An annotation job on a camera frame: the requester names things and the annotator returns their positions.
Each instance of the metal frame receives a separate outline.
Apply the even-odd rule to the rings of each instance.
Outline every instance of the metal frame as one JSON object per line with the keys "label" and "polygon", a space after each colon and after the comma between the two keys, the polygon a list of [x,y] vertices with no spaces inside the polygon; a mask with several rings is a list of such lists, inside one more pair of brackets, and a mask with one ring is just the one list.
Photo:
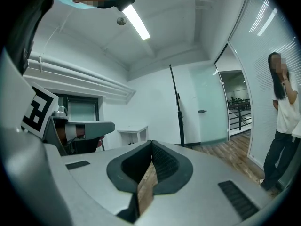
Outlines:
{"label": "metal frame", "polygon": [[[229,45],[229,48],[232,50],[235,58],[239,61],[240,63],[240,67],[241,67],[241,71],[243,72],[244,75],[244,79],[246,81],[246,87],[248,89],[249,92],[249,98],[250,98],[250,105],[251,105],[251,114],[254,115],[253,113],[253,100],[252,100],[252,93],[250,91],[250,86],[249,86],[249,81],[248,78],[246,76],[246,72],[242,66],[241,60],[239,59],[238,54],[236,53],[236,50],[233,48],[233,46],[231,45],[231,42],[228,41],[227,44]],[[251,147],[252,147],[252,140],[253,140],[253,128],[254,128],[254,119],[252,119],[252,126],[251,126],[251,136],[250,136],[250,144],[249,144],[249,149],[248,149],[248,153],[247,153],[247,157],[250,158],[250,151],[251,151]]]}
{"label": "metal frame", "polygon": [[[220,74],[220,71],[218,70],[217,66],[216,66],[216,62],[220,59],[220,57],[222,56],[223,52],[225,51],[227,47],[227,44],[225,45],[225,47],[222,49],[222,52],[220,53],[220,55],[217,57],[216,61],[214,62],[215,68],[220,76],[220,82],[222,83],[222,77]],[[224,94],[225,94],[225,100],[226,100],[226,104],[227,104],[227,115],[228,115],[228,128],[227,128],[227,133],[228,133],[228,141],[230,140],[230,120],[229,120],[229,105],[228,105],[228,101],[227,101],[227,94],[226,94],[226,90],[224,87],[224,84],[222,83],[222,88],[224,90]]]}
{"label": "metal frame", "polygon": [[[242,2],[242,4],[241,4],[241,9],[240,9],[240,13],[239,13],[239,15],[237,16],[237,18],[236,18],[236,22],[235,22],[235,24],[234,24],[234,26],[233,26],[233,29],[231,30],[231,32],[229,33],[229,36],[228,36],[228,38],[227,38],[227,40],[225,41],[225,46],[224,46],[224,48],[221,50],[221,52],[219,53],[219,56],[217,57],[217,59],[215,60],[215,62],[214,62],[214,65],[215,65],[215,67],[216,67],[216,62],[218,61],[218,59],[221,57],[221,55],[223,54],[223,52],[224,52],[224,50],[226,49],[226,47],[229,45],[229,47],[231,48],[231,50],[233,50],[233,48],[230,46],[230,43],[229,43],[229,40],[230,40],[230,38],[232,37],[232,35],[233,35],[233,33],[234,33],[234,31],[235,31],[235,29],[236,29],[236,27],[237,27],[237,24],[239,23],[239,20],[240,20],[240,18],[241,18],[241,15],[243,14],[243,9],[245,8],[245,6],[246,6],[246,0],[244,0],[243,2]],[[226,95],[226,91],[225,91],[225,87],[224,87],[224,85],[222,84],[222,87],[224,88],[224,92],[225,92],[225,98],[226,98],[226,101],[227,101],[227,95]],[[229,121],[229,123],[228,123],[228,140],[230,140],[230,121]]]}

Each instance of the white t-shirt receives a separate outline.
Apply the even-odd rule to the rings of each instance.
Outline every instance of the white t-shirt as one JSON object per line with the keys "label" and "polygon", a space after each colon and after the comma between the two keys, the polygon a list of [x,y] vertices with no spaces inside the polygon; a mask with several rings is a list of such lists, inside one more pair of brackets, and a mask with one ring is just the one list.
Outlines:
{"label": "white t-shirt", "polygon": [[[296,77],[292,72],[290,72],[289,74],[291,87],[293,91],[298,92]],[[278,100],[276,98],[273,85],[273,100],[278,101],[277,131],[281,133],[291,134],[298,124],[299,120],[301,119],[299,112],[299,97],[297,95],[295,102],[291,105],[286,95],[285,86],[283,86],[283,88],[285,91],[285,98]]]}

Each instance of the white shelf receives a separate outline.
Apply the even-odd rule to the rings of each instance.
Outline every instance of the white shelf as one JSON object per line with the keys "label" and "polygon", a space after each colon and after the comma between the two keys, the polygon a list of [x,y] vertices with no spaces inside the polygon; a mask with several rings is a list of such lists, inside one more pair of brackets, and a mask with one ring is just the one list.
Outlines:
{"label": "white shelf", "polygon": [[147,126],[127,126],[118,128],[117,132],[119,134],[121,146],[147,141],[148,138],[148,130]]}

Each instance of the glass door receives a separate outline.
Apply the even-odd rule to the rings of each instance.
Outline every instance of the glass door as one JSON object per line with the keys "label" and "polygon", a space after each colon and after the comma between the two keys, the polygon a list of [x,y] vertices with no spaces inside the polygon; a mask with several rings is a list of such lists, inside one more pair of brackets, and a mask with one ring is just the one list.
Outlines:
{"label": "glass door", "polygon": [[214,145],[229,138],[228,107],[224,87],[214,64],[190,69],[198,101],[201,145]]}

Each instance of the long black hair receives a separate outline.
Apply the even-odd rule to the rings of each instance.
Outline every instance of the long black hair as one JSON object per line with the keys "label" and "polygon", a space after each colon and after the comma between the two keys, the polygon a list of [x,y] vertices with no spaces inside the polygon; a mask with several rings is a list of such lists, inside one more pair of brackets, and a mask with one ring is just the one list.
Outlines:
{"label": "long black hair", "polygon": [[[285,98],[285,91],[282,86],[281,80],[279,79],[279,76],[277,75],[276,71],[271,66],[271,59],[273,55],[278,55],[281,58],[281,54],[273,52],[269,55],[268,63],[269,63],[269,70],[271,72],[273,83],[274,83],[274,92],[277,99],[282,100]],[[287,78],[290,80],[289,72],[287,70]]]}

